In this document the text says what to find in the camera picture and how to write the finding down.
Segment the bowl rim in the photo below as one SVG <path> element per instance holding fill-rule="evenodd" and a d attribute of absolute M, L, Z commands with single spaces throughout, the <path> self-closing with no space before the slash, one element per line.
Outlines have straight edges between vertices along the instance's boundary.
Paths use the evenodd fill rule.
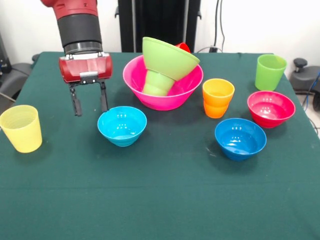
<path fill-rule="evenodd" d="M 277 118 L 277 119 L 270 119 L 270 118 L 266 118 L 266 117 L 263 117 L 263 116 L 258 115 L 258 114 L 251 108 L 251 106 L 250 106 L 250 104 L 249 104 L 250 98 L 251 98 L 252 96 L 258 94 L 258 93 L 273 93 L 273 94 L 275 94 L 275 95 L 278 95 L 278 96 L 284 97 L 285 99 L 288 99 L 289 102 L 293 105 L 293 112 L 292 112 L 292 114 L 289 115 L 289 116 L 286 116 L 286 117 L 283 117 L 283 118 Z M 263 119 L 268 119 L 268 120 L 270 120 L 270 121 L 285 121 L 285 120 L 288 120 L 289 118 L 291 118 L 291 117 L 292 117 L 293 115 L 295 115 L 295 113 L 296 113 L 296 105 L 295 105 L 295 103 L 294 103 L 289 97 L 287 97 L 286 95 L 284 95 L 284 94 L 282 94 L 282 93 L 280 93 L 280 92 L 277 92 L 277 91 L 265 91 L 265 90 L 264 90 L 264 91 L 255 91 L 255 92 L 251 93 L 250 96 L 248 96 L 248 98 L 247 98 L 247 100 L 246 100 L 246 104 L 247 104 L 249 110 L 250 110 L 252 113 L 258 115 L 259 117 L 261 117 L 261 118 L 263 118 Z"/>
<path fill-rule="evenodd" d="M 183 93 L 180 93 L 180 94 L 177 94 L 177 95 L 172 95 L 172 96 L 154 96 L 154 95 L 145 94 L 145 93 L 143 93 L 143 92 L 141 92 L 141 91 L 138 91 L 138 90 L 134 89 L 132 86 L 130 86 L 130 85 L 128 84 L 128 82 L 126 81 L 126 78 L 125 78 L 125 71 L 127 70 L 128 66 L 129 66 L 133 61 L 135 61 L 135 60 L 137 60 L 137 59 L 140 59 L 140 58 L 143 59 L 144 56 L 143 56 L 143 55 L 139 55 L 139 56 L 131 59 L 131 60 L 125 65 L 125 67 L 124 67 L 124 69 L 123 69 L 123 72 L 122 72 L 122 78 L 123 78 L 123 80 L 124 80 L 124 83 L 125 83 L 133 92 L 135 92 L 135 93 L 138 93 L 138 94 L 141 94 L 141 95 L 144 95 L 144 96 L 148 96 L 148 97 L 157 98 L 157 99 L 169 99 L 169 98 L 173 98 L 173 97 L 183 96 L 183 95 L 186 95 L 186 94 L 188 94 L 188 93 L 192 93 L 193 91 L 195 91 L 195 90 L 197 89 L 197 87 L 200 86 L 200 84 L 201 84 L 201 83 L 203 82 L 203 80 L 204 80 L 204 71 L 203 71 L 202 67 L 198 64 L 197 66 L 195 66 L 195 68 L 198 67 L 198 68 L 200 69 L 200 71 L 201 71 L 201 81 L 199 81 L 199 83 L 198 83 L 194 88 L 192 88 L 192 89 L 190 89 L 190 90 L 188 90 L 188 91 L 186 91 L 186 92 L 183 92 Z"/>
<path fill-rule="evenodd" d="M 129 109 L 134 109 L 135 111 L 138 110 L 138 112 L 142 113 L 142 115 L 144 116 L 144 119 L 145 119 L 145 124 L 144 124 L 142 130 L 141 130 L 139 133 L 136 133 L 135 135 L 132 135 L 132 136 L 130 136 L 130 137 L 125 138 L 125 140 L 132 139 L 132 138 L 134 138 L 134 137 L 136 137 L 136 136 L 139 136 L 139 135 L 146 129 L 148 120 L 147 120 L 147 116 L 145 115 L 145 113 L 144 113 L 143 111 L 141 111 L 140 109 L 138 109 L 138 108 L 136 108 L 136 107 L 133 107 L 133 106 L 115 106 L 115 107 L 113 107 L 113 108 L 110 108 L 108 111 L 103 112 L 103 113 L 100 115 L 100 117 L 98 118 L 98 121 L 97 121 L 97 128 L 98 128 L 99 132 L 100 132 L 105 138 L 107 138 L 107 139 L 112 139 L 112 140 L 119 140 L 119 139 L 115 139 L 114 137 L 107 136 L 106 134 L 104 134 L 104 133 L 100 130 L 100 128 L 99 128 L 99 122 L 100 122 L 101 118 L 102 118 L 104 115 L 108 114 L 111 110 L 113 110 L 113 109 L 118 109 L 118 108 L 123 108 L 123 107 L 129 108 Z"/>
<path fill-rule="evenodd" d="M 256 126 L 258 129 L 260 129 L 260 130 L 262 131 L 262 133 L 263 133 L 263 136 L 264 136 L 263 146 L 262 146 L 261 148 L 259 148 L 257 151 L 255 151 L 255 152 L 250 152 L 249 154 L 248 154 L 248 153 L 233 152 L 233 151 L 230 151 L 230 150 L 228 150 L 227 148 L 225 148 L 225 147 L 220 143 L 220 141 L 219 141 L 218 138 L 217 138 L 217 128 L 218 128 L 218 126 L 219 126 L 221 123 L 226 122 L 226 121 L 230 121 L 230 120 L 241 120 L 241 121 L 244 121 L 244 122 L 249 122 L 250 124 L 253 124 L 253 125 Z M 228 150 L 229 152 L 231 152 L 231 153 L 233 153 L 233 154 L 242 155 L 242 156 L 249 156 L 249 155 L 257 154 L 257 153 L 259 153 L 260 151 L 262 151 L 262 150 L 265 148 L 265 146 L 267 145 L 267 135 L 266 135 L 265 131 L 262 129 L 262 127 L 260 127 L 258 124 L 256 124 L 256 123 L 253 122 L 253 121 L 250 121 L 250 120 L 244 119 L 244 118 L 240 118 L 240 117 L 227 118 L 227 119 L 219 122 L 219 123 L 217 124 L 217 126 L 215 126 L 215 129 L 214 129 L 214 137 L 215 137 L 215 140 L 216 140 L 216 141 L 218 142 L 218 144 L 220 145 L 220 147 Z"/>

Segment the blue bowl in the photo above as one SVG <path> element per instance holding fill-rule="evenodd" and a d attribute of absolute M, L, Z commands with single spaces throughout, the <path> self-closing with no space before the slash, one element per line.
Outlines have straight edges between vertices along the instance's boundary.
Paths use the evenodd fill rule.
<path fill-rule="evenodd" d="M 242 118 L 221 121 L 215 127 L 214 135 L 224 154 L 237 162 L 259 153 L 267 144 L 262 128 Z"/>
<path fill-rule="evenodd" d="M 133 144 L 147 126 L 146 115 L 131 106 L 117 106 L 104 112 L 98 119 L 100 133 L 119 147 Z"/>

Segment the red cup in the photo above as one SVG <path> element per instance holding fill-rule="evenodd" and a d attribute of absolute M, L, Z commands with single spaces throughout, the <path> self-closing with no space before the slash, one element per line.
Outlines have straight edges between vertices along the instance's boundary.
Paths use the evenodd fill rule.
<path fill-rule="evenodd" d="M 191 53 L 188 45 L 185 44 L 184 42 L 181 42 L 181 43 L 179 43 L 179 44 L 177 44 L 177 45 L 175 45 L 175 46 L 178 47 L 178 48 L 180 48 L 180 49 L 182 49 L 182 50 L 185 50 L 185 51 L 188 52 L 188 53 Z"/>

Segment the cable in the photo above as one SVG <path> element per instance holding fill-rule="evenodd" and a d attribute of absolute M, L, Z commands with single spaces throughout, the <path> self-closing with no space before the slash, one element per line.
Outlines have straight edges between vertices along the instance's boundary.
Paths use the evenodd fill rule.
<path fill-rule="evenodd" d="M 222 1 L 220 2 L 220 28 L 221 28 L 221 33 L 222 33 L 222 46 L 221 46 L 221 49 L 222 51 L 221 52 L 224 52 L 224 44 L 225 44 L 225 34 L 224 34 L 224 29 L 222 27 Z"/>
<path fill-rule="evenodd" d="M 3 96 L 6 99 L 9 99 L 11 102 L 15 103 L 16 100 L 14 100 L 13 98 L 9 97 L 8 95 L 5 95 L 4 93 L 0 92 L 0 96 Z"/>
<path fill-rule="evenodd" d="M 320 72 L 318 74 L 318 76 L 316 77 L 316 79 L 313 81 L 311 87 L 309 88 L 308 92 L 306 93 L 306 96 L 303 100 L 303 103 L 302 103 L 302 108 L 304 109 L 304 111 L 306 111 L 308 109 L 308 104 L 309 104 L 309 94 L 310 94 L 310 91 L 312 90 L 312 88 L 317 84 L 317 82 L 319 81 L 319 78 L 320 78 Z"/>
<path fill-rule="evenodd" d="M 28 74 L 28 73 L 26 73 L 26 72 L 24 72 L 24 71 L 21 71 L 21 70 L 15 68 L 15 67 L 12 67 L 12 69 L 13 69 L 13 70 L 16 70 L 16 71 L 18 71 L 18 72 L 20 72 L 20 73 L 22 73 L 22 74 L 24 74 L 24 75 L 27 75 L 27 76 L 30 75 L 30 74 Z"/>
<path fill-rule="evenodd" d="M 319 131 L 318 131 L 319 128 L 316 126 L 316 124 L 314 123 L 314 121 L 311 120 L 311 118 L 308 117 L 308 119 L 309 119 L 310 122 L 312 123 L 313 128 L 315 129 L 315 132 L 316 132 L 316 134 L 318 135 L 318 134 L 319 134 Z"/>
<path fill-rule="evenodd" d="M 216 0 L 215 6 L 215 34 L 214 34 L 214 46 L 217 43 L 217 36 L 218 36 L 218 7 L 219 7 L 219 0 Z"/>
<path fill-rule="evenodd" d="M 198 54 L 198 53 L 200 53 L 202 50 L 209 49 L 209 48 L 216 48 L 216 49 L 220 50 L 220 52 L 223 53 L 223 51 L 222 51 L 219 47 L 216 47 L 216 46 L 206 46 L 206 47 L 204 47 L 204 48 L 201 48 L 201 49 L 200 49 L 199 51 L 197 51 L 196 53 Z"/>

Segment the yellow cup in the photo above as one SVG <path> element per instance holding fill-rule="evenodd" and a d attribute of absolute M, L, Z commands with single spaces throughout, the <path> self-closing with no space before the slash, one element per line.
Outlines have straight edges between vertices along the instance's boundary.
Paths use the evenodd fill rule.
<path fill-rule="evenodd" d="M 234 96 L 235 86 L 224 79 L 212 78 L 202 85 L 205 114 L 213 119 L 221 118 Z"/>
<path fill-rule="evenodd" d="M 33 106 L 18 105 L 4 111 L 0 127 L 20 153 L 31 153 L 42 144 L 39 115 Z"/>

